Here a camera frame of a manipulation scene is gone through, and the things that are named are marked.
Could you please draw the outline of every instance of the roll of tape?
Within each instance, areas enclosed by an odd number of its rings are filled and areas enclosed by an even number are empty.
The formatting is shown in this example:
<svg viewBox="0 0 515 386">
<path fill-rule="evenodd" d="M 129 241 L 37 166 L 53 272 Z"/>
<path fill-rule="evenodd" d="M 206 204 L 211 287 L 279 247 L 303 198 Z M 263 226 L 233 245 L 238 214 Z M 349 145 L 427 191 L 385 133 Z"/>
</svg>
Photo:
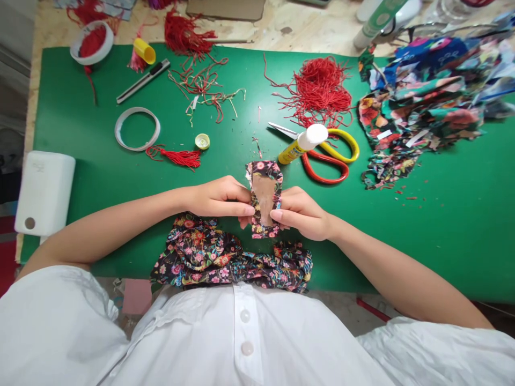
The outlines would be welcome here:
<svg viewBox="0 0 515 386">
<path fill-rule="evenodd" d="M 82 46 L 82 42 L 84 41 L 86 36 L 88 36 L 91 33 L 91 31 L 93 31 L 95 28 L 101 25 L 103 25 L 106 28 L 106 38 L 104 40 L 104 44 L 102 44 L 99 50 L 95 52 L 93 55 L 80 57 L 79 52 L 80 47 Z M 70 55 L 73 59 L 77 61 L 77 63 L 81 65 L 92 65 L 100 62 L 107 56 L 107 54 L 109 54 L 109 51 L 111 51 L 111 48 L 113 46 L 113 41 L 114 34 L 113 30 L 109 27 L 109 25 L 105 21 L 93 21 L 80 31 L 80 35 L 77 37 L 77 39 L 73 42 L 73 44 L 70 47 Z"/>
<path fill-rule="evenodd" d="M 144 144 L 141 147 L 127 146 L 123 142 L 122 136 L 120 134 L 120 132 L 122 131 L 123 121 L 125 121 L 129 115 L 132 115 L 134 113 L 147 113 L 152 118 L 154 118 L 154 121 L 156 123 L 156 129 L 154 130 L 154 135 L 152 136 L 152 138 L 150 138 L 150 141 L 148 141 L 146 144 Z M 120 115 L 118 120 L 116 121 L 116 125 L 114 127 L 114 136 L 116 138 L 116 141 L 120 144 L 120 146 L 125 147 L 127 150 L 131 150 L 131 151 L 144 151 L 144 150 L 148 149 L 150 146 L 152 146 L 157 141 L 157 138 L 159 137 L 160 132 L 161 132 L 161 124 L 159 123 L 159 120 L 157 119 L 157 117 L 154 115 L 153 112 L 151 112 L 150 110 L 143 108 L 143 107 L 132 107 L 128 110 L 125 110 L 122 113 L 122 115 Z"/>
</svg>

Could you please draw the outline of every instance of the red scissors handle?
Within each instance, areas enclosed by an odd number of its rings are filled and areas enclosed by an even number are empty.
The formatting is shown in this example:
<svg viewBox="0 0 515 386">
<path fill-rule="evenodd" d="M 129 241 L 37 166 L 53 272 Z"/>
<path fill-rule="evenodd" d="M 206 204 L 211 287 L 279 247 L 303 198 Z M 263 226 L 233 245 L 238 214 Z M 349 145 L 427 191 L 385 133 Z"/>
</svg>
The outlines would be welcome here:
<svg viewBox="0 0 515 386">
<path fill-rule="evenodd" d="M 328 179 L 320 177 L 317 173 L 314 172 L 313 168 L 311 167 L 308 155 L 315 157 L 321 161 L 325 161 L 330 164 L 338 166 L 340 168 L 340 170 L 342 171 L 342 175 L 340 176 L 340 178 L 338 178 L 336 180 L 328 180 Z M 307 153 L 304 153 L 301 156 L 301 159 L 302 159 L 302 163 L 304 164 L 304 169 L 306 169 L 306 173 L 308 174 L 308 176 L 310 176 L 312 179 L 314 179 L 315 181 L 318 181 L 320 183 L 327 184 L 327 185 L 335 185 L 335 184 L 340 183 L 343 180 L 345 180 L 347 178 L 347 176 L 349 175 L 349 167 L 347 166 L 347 164 L 345 162 L 342 162 L 339 159 L 336 159 L 333 157 L 328 157 L 327 155 L 324 155 L 324 154 L 317 153 L 315 150 L 310 150 Z"/>
</svg>

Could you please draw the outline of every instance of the white glue stick cap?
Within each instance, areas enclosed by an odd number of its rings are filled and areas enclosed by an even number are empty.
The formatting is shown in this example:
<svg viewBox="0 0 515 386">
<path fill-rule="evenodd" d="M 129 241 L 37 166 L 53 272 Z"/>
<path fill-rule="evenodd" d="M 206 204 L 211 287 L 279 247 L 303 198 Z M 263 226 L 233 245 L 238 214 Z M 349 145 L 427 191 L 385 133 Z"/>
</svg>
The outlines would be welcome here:
<svg viewBox="0 0 515 386">
<path fill-rule="evenodd" d="M 329 136 L 327 128 L 321 123 L 312 124 L 297 138 L 299 146 L 306 151 L 313 150 Z"/>
</svg>

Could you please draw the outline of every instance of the scissors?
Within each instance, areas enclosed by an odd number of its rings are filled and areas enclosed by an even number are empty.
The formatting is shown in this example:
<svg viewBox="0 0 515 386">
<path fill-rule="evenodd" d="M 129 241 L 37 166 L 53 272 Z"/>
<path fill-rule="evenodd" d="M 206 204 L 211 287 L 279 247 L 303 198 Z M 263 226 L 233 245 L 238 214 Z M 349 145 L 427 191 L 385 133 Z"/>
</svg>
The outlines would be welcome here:
<svg viewBox="0 0 515 386">
<path fill-rule="evenodd" d="M 299 133 L 297 133 L 293 130 L 287 129 L 285 127 L 282 127 L 278 124 L 275 124 L 272 122 L 268 122 L 268 124 L 270 125 L 271 128 L 279 130 L 280 132 L 282 132 L 283 134 L 286 134 L 288 137 L 290 137 L 292 139 L 297 139 L 297 137 L 299 136 Z M 339 129 L 328 129 L 327 131 L 329 131 L 329 134 L 338 135 L 339 137 L 341 137 L 343 140 L 345 140 L 350 145 L 350 148 L 352 150 L 352 157 L 351 158 L 344 157 L 341 154 L 339 154 L 336 150 L 334 150 L 331 147 L 331 145 L 329 145 L 325 142 L 322 142 L 320 144 L 320 146 L 327 153 L 329 153 L 329 155 L 331 157 L 324 155 L 324 154 L 317 153 L 315 150 L 310 150 L 307 153 L 304 153 L 300 159 L 302 159 L 302 163 L 304 165 L 304 169 L 306 170 L 306 173 L 312 179 L 314 179 L 317 182 L 323 183 L 323 184 L 335 185 L 335 184 L 338 184 L 338 183 L 342 182 L 343 180 L 345 180 L 347 178 L 347 176 L 349 175 L 349 167 L 347 166 L 347 164 L 350 164 L 351 162 L 354 162 L 358 159 L 359 146 L 358 146 L 356 140 L 354 140 L 354 138 L 346 131 L 339 130 Z M 308 155 L 310 155 L 314 158 L 317 158 L 321 161 L 325 161 L 330 164 L 338 166 L 340 168 L 340 170 L 342 171 L 342 175 L 335 180 L 329 180 L 329 179 L 320 177 L 318 174 L 316 174 L 314 172 L 313 168 L 311 167 Z"/>
</svg>

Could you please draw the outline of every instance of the white shirt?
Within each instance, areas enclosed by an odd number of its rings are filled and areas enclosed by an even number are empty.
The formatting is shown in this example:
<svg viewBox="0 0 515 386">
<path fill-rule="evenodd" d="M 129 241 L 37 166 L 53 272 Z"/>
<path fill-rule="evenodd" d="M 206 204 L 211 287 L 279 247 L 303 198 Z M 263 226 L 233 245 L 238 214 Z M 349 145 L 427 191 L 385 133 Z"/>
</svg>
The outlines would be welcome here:
<svg viewBox="0 0 515 386">
<path fill-rule="evenodd" d="M 0 299 L 5 385 L 515 384 L 515 340 L 397 318 L 354 338 L 318 300 L 249 284 L 163 291 L 131 340 L 88 272 L 52 266 Z"/>
</svg>

